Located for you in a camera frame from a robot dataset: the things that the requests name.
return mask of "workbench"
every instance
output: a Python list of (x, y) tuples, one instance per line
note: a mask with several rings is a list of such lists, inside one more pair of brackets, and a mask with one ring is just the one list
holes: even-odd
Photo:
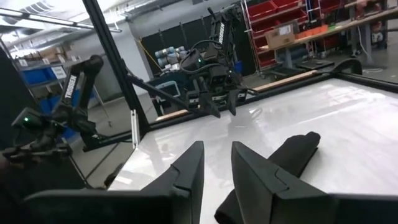
[[(356, 4), (350, 3), (348, 4), (347, 7), (354, 6)], [(354, 7), (351, 7), (351, 13), (354, 13)], [(313, 40), (318, 40), (324, 37), (328, 37), (333, 34), (337, 34), (343, 31), (351, 30), (351, 35), (352, 35), (352, 43), (357, 43), (356, 41), (356, 28), (357, 27), (362, 27), (361, 29), (361, 37), (362, 37), (362, 43), (364, 45), (364, 48), (366, 50), (367, 54), (367, 63), (372, 63), (372, 58), (371, 58), (371, 52), (372, 52), (372, 43), (371, 43), (371, 26), (370, 23), (376, 22), (376, 21), (382, 21), (382, 20), (388, 20), (392, 19), (393, 17), (398, 17), (398, 7), (393, 8), (393, 9), (388, 9), (385, 11), (380, 12), (379, 14), (375, 14), (373, 16), (365, 17), (364, 19), (360, 20), (354, 20), (354, 21), (348, 21), (345, 25), (342, 26), (336, 26), (334, 29), (328, 30), (327, 32), (321, 33), (321, 34), (316, 34), (312, 35), (310, 37), (305, 37), (301, 39), (296, 39), (294, 42), (286, 44), (286, 45), (281, 45), (278, 48), (274, 49), (269, 49), (268, 45), (265, 45), (261, 47), (263, 52), (268, 52), (270, 50), (280, 50), (283, 49), (285, 51), (285, 66), (287, 67), (293, 67), (293, 62), (292, 62), (292, 57), (290, 53), (290, 48), (294, 47), (296, 45), (300, 44), (306, 44), (309, 43)], [(352, 44), (353, 50), (356, 50), (356, 44)]]
[[(283, 80), (272, 82), (272, 83), (269, 83), (269, 84), (266, 84), (266, 85), (262, 85), (262, 86), (256, 87), (254, 90), (256, 90), (258, 92), (262, 92), (262, 91), (266, 91), (266, 90), (271, 89), (271, 88), (275, 88), (275, 87), (278, 87), (278, 86), (286, 85), (288, 83), (296, 82), (296, 81), (299, 81), (299, 80), (301, 80), (303, 78), (308, 78), (308, 77), (313, 76), (314, 72), (316, 72), (316, 70), (305, 72), (305, 73), (302, 73), (300, 75), (295, 75), (293, 77), (285, 78)], [(176, 111), (174, 113), (170, 113), (170, 114), (167, 114), (167, 115), (159, 116), (156, 119), (156, 121), (162, 121), (162, 120), (165, 120), (165, 119), (176, 118), (178, 116), (182, 116), (182, 115), (185, 115), (185, 114), (188, 114), (188, 113), (189, 112), (187, 110), (180, 110), (180, 111)]]
[(195, 141), (205, 147), (201, 224), (234, 189), (231, 146), (268, 158), (289, 137), (310, 131), (319, 149), (301, 179), (326, 193), (398, 195), (398, 95), (329, 79), (239, 106), (236, 116), (205, 116), (145, 135), (109, 190), (140, 190)]

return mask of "wall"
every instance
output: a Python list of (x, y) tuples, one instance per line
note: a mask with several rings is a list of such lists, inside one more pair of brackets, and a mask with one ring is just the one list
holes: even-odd
[[(145, 62), (142, 60), (141, 53), (139, 52), (139, 47), (134, 39), (134, 36), (131, 34), (129, 24), (124, 22), (119, 25), (119, 28), (123, 31), (121, 33), (112, 33), (112, 35), (119, 50), (120, 56), (124, 59), (127, 67), (136, 76), (140, 77), (144, 81), (148, 81), (150, 79), (150, 75), (147, 71)], [(79, 55), (83, 60), (88, 59), (93, 54), (104, 54), (104, 50), (96, 34), (91, 34), (88, 37), (76, 40), (72, 44), (71, 54)], [(96, 80), (96, 86), (99, 94), (103, 98), (121, 92), (114, 74), (101, 72)], [(105, 88), (107, 89), (106, 93), (101, 92), (101, 90)], [(145, 93), (145, 90), (136, 86), (134, 86), (134, 89), (138, 95)]]
[(148, 60), (146, 60), (146, 58), (147, 58), (146, 53), (147, 52), (145, 52), (145, 50), (143, 48), (141, 38), (139, 37), (140, 35), (138, 34), (138, 31), (137, 31), (136, 27), (134, 26), (134, 24), (132, 22), (129, 22), (129, 27), (130, 27), (131, 35), (136, 38), (136, 44), (138, 46), (137, 49), (138, 49), (138, 52), (139, 52), (139, 54), (140, 54), (140, 56), (142, 58), (142, 62), (144, 64), (144, 66), (145, 66), (146, 72), (148, 73), (149, 78), (153, 78), (154, 76), (153, 76), (152, 71), (150, 69)]

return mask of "black curtain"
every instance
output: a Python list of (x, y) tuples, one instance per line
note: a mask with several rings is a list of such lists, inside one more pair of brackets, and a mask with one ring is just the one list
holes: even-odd
[[(151, 57), (155, 60), (155, 52), (164, 49), (163, 42), (165, 43), (166, 47), (184, 46), (185, 49), (190, 49), (196, 42), (209, 38), (211, 32), (211, 17), (206, 16), (203, 18), (203, 21), (199, 18), (195, 21), (183, 24), (182, 27), (185, 31), (187, 41), (185, 41), (183, 38), (181, 27), (176, 26), (167, 30), (162, 30), (162, 35), (156, 33), (142, 38), (142, 44), (150, 53)], [(248, 33), (244, 32), (245, 30), (246, 25), (242, 19), (241, 24), (236, 28), (235, 45), (238, 60), (242, 61), (243, 64), (242, 74), (244, 76), (251, 75), (256, 71)], [(148, 55), (146, 55), (146, 57), (148, 59), (152, 73), (160, 73), (159, 67), (150, 59)]]
[[(14, 67), (11, 59), (0, 47), (0, 151), (13, 146), (13, 139), (17, 130), (11, 127), (12, 122), (25, 108), (29, 107), (40, 111), (24, 81)], [(21, 132), (18, 142), (31, 142), (34, 137)]]

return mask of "black fabric piece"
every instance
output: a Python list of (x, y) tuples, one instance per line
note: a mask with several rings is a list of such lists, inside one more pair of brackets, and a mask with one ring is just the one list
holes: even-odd
[[(11, 59), (0, 47), (0, 151), (14, 146), (14, 138), (17, 136), (18, 129), (11, 127), (14, 119), (25, 108), (29, 107), (36, 111), (40, 111), (38, 104), (33, 99), (29, 90), (18, 71), (12, 64)], [(21, 132), (17, 143), (24, 144), (32, 142), (35, 136), (26, 131)]]
[(26, 169), (0, 161), (1, 223), (22, 223), (20, 204), (29, 195), (43, 190), (82, 189), (84, 186), (69, 159), (61, 164), (43, 161)]
[[(290, 174), (300, 177), (317, 151), (320, 138), (321, 136), (314, 132), (292, 136), (268, 159)], [(219, 224), (244, 224), (235, 190), (232, 190), (218, 207), (215, 218)]]

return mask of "white table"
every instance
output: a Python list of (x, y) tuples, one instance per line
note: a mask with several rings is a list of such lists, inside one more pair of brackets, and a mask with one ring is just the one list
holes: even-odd
[(264, 157), (288, 137), (315, 131), (318, 152), (302, 180), (325, 192), (398, 194), (398, 95), (342, 80), (306, 86), (213, 116), (148, 133), (111, 190), (139, 190), (169, 168), (195, 141), (205, 143), (201, 223), (233, 189), (231, 143)]

